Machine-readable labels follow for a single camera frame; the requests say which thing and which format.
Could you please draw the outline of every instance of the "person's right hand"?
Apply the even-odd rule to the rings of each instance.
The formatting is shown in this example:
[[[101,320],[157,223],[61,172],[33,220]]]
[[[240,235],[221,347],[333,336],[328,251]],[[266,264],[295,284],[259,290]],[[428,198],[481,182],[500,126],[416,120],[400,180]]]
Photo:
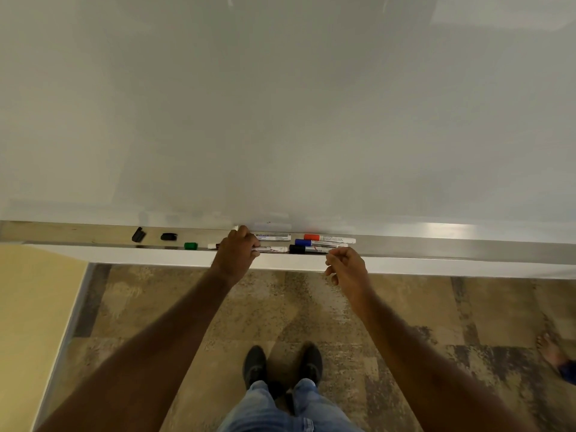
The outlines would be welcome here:
[[[324,274],[334,274],[332,283],[340,285],[352,310],[358,314],[362,300],[372,292],[364,259],[351,247],[338,247],[326,255],[326,265]]]

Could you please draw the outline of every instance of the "blue marker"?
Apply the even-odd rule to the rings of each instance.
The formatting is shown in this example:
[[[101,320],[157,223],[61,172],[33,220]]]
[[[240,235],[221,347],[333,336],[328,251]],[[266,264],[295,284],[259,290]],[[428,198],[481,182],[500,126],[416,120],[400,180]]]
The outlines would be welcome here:
[[[311,239],[295,239],[294,243],[305,247],[348,247],[348,244],[343,244],[341,242],[313,241]]]

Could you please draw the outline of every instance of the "jeans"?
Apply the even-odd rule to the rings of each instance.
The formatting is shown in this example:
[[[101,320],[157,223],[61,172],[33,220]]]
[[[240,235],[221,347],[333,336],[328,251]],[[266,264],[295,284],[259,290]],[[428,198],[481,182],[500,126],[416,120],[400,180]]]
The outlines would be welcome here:
[[[564,365],[558,367],[560,376],[572,385],[576,385],[576,361],[568,361]]]
[[[279,410],[264,381],[254,382],[226,416],[218,432],[362,432],[314,382],[301,379],[292,391],[295,417]]]

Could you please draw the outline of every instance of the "wall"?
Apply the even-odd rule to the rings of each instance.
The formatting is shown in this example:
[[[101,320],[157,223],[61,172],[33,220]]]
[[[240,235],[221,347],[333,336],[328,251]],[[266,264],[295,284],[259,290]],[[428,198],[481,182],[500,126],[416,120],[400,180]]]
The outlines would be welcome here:
[[[0,245],[0,430],[32,428],[87,262]]]
[[[2,3],[3,219],[576,228],[575,0]]]

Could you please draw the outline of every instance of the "shoe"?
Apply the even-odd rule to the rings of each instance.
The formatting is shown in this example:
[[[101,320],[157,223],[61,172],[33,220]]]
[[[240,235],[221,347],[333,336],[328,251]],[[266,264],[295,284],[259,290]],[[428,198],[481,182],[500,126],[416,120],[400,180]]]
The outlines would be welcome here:
[[[244,366],[242,367],[242,377],[246,390],[256,381],[268,383],[266,373],[266,354],[260,346],[253,346],[246,355]]]
[[[300,363],[299,378],[310,379],[316,386],[322,378],[322,355],[314,344],[311,344],[304,351],[302,362]]]

